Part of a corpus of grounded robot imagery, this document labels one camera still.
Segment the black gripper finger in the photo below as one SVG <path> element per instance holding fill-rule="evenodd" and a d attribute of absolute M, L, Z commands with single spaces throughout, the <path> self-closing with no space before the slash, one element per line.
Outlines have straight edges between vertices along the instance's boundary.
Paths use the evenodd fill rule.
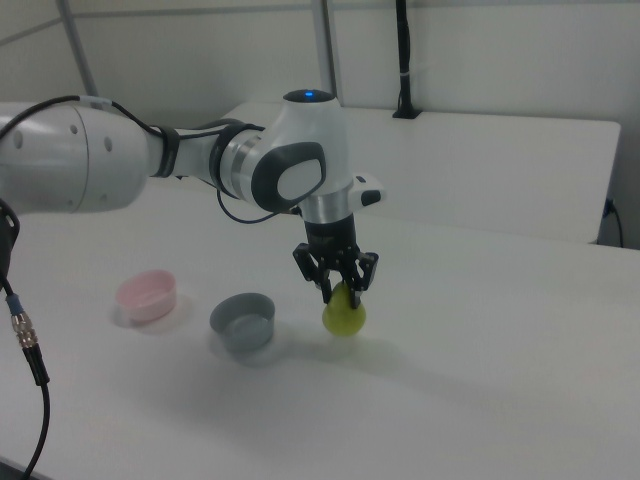
<path fill-rule="evenodd" d="M 361 295 L 373 282 L 379 255 L 374 252 L 358 252 L 347 260 L 343 281 L 347 285 L 349 304 L 352 309 L 361 305 Z"/>
<path fill-rule="evenodd" d="M 332 288 L 329 278 L 330 270 L 324 258 L 317 260 L 312 255 L 310 245 L 306 243 L 301 243 L 294 249 L 293 258 L 304 279 L 315 284 L 321 291 L 323 303 L 328 304 L 331 300 Z"/>

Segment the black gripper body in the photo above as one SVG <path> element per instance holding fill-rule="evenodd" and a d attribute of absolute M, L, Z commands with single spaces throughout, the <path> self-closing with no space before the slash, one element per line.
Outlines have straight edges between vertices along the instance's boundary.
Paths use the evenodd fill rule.
<path fill-rule="evenodd" d="M 338 258 L 355 259 L 359 252 L 356 243 L 354 215 L 332 223 L 304 222 L 311 255 L 316 260 L 334 264 Z"/>

